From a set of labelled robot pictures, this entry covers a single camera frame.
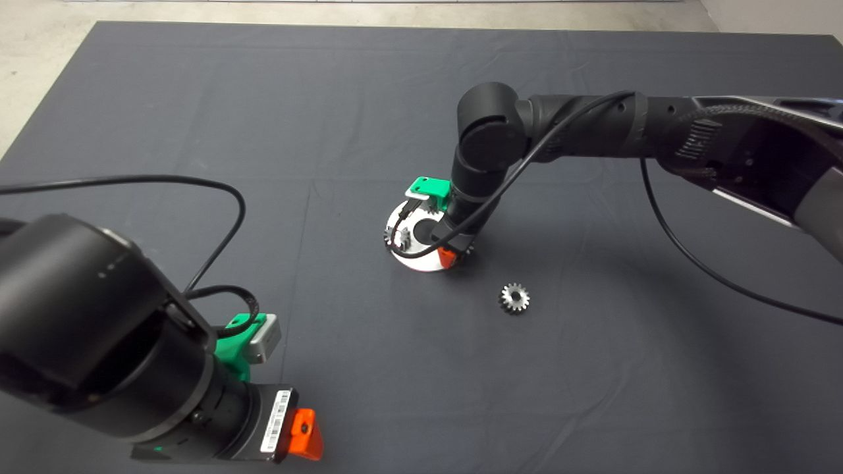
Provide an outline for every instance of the table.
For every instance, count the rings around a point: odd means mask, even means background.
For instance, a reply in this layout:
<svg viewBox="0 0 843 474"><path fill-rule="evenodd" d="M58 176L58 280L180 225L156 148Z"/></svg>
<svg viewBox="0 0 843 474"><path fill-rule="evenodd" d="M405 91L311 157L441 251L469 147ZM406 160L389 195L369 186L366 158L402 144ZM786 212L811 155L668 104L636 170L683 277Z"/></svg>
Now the table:
<svg viewBox="0 0 843 474"><path fill-rule="evenodd" d="M325 458L286 472L835 472L843 331L732 293L665 239L635 161L536 165L477 252L406 270L386 216L418 175L448 177L476 83L522 96L843 97L830 36L100 23L0 162L11 183L178 173L225 180L244 230L204 283L252 289L284 328L254 381L319 414ZM663 172L669 222L764 294L840 314L841 267L809 237ZM183 284L234 217L215 191L137 185L0 200L134 239ZM527 314L497 308L524 284ZM212 323L240 310L202 302ZM152 466L0 395L2 472L269 472Z"/></svg>

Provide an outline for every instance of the label sticker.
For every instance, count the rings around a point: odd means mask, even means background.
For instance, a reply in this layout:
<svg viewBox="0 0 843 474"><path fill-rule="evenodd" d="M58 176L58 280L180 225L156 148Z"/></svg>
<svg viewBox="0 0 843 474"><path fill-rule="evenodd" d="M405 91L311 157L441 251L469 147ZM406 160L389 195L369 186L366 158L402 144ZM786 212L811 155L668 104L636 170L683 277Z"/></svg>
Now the label sticker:
<svg viewBox="0 0 843 474"><path fill-rule="evenodd" d="M275 402L272 403L272 411L269 416L269 423L266 424L266 433L263 443L260 444L261 453L274 453L281 438L281 428L284 424L284 415L287 414L287 404L290 402L292 391L280 390L275 394Z"/></svg>

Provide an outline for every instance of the circular metal plate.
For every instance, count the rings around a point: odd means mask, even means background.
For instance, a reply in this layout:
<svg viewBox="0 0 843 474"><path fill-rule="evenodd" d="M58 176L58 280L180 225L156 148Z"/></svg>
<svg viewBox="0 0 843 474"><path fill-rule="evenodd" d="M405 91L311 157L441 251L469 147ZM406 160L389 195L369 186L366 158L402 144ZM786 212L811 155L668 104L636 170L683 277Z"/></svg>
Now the circular metal plate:
<svg viewBox="0 0 843 474"><path fill-rule="evenodd" d="M395 222L398 221L398 213L401 212L401 209L407 201L402 202L395 208L395 210L389 215L389 218L386 221L386 227L392 228L395 225ZM407 228L410 230L410 246L407 247L407 253L416 253L426 248L430 247L430 245L423 244L416 239L416 236L413 232L413 229L416 227L416 224L420 223L422 220L431 219L436 222L439 222L440 219L444 216L444 213L439 211L430 211L427 207L426 203L423 203L419 206L418 209L413 211L407 219L404 220L400 224L400 227ZM412 268L417 272L439 272L440 270L444 270L445 267L442 266L442 263L439 261L439 253L438 252L431 252L421 258L403 258L397 256L394 252L392 256L395 257L397 261L400 261L404 264L405 267Z"/></svg>

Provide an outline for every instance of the concrete floor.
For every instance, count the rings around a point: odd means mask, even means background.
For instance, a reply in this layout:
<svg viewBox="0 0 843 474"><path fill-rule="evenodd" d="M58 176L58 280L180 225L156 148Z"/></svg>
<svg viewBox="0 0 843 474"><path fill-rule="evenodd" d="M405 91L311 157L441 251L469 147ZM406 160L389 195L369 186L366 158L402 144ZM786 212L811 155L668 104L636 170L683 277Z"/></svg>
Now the concrete floor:
<svg viewBox="0 0 843 474"><path fill-rule="evenodd" d="M668 3L65 3L0 0L0 156L100 19L535 30L717 31Z"/></svg>

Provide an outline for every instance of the metal gear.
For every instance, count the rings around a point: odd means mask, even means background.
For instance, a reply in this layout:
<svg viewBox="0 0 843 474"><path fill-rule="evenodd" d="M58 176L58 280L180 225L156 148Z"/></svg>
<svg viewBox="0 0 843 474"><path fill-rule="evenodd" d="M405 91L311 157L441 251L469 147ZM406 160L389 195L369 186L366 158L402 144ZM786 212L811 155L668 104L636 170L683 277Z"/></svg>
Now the metal gear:
<svg viewBox="0 0 843 474"><path fill-rule="evenodd" d="M501 304L501 308L510 315L520 315L529 306L529 293L521 284L509 283L503 285L497 300Z"/></svg>
<svg viewBox="0 0 843 474"><path fill-rule="evenodd" d="M439 207L436 205L436 200L434 199L428 199L422 208L424 208L428 214L436 214L440 212Z"/></svg>
<svg viewBox="0 0 843 474"><path fill-rule="evenodd" d="M392 246L390 245L391 242L389 242L389 237L391 235L392 227L387 226L387 228L384 229L384 245L386 245L387 248ZM395 233L395 247L402 252L410 248L410 230L408 228L404 227Z"/></svg>

